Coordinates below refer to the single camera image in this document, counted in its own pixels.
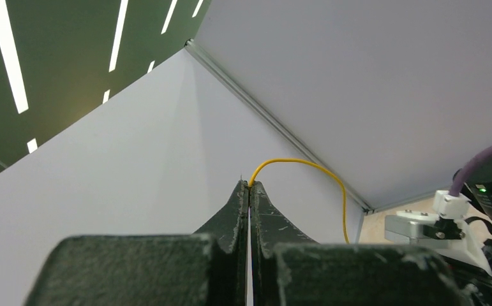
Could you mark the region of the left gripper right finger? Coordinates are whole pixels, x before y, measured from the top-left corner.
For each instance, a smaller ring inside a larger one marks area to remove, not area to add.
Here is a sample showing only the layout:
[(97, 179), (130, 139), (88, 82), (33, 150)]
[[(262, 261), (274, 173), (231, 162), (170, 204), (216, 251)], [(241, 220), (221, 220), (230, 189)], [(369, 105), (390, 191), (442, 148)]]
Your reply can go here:
[(250, 188), (255, 305), (470, 305), (451, 269), (412, 245), (321, 244)]

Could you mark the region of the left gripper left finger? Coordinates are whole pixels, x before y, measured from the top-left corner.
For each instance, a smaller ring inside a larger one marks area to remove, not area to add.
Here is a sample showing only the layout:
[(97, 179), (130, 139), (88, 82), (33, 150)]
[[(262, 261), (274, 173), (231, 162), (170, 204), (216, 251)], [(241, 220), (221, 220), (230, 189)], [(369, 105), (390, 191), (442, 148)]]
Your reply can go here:
[(189, 235), (84, 235), (48, 255), (26, 305), (245, 305), (248, 196)]

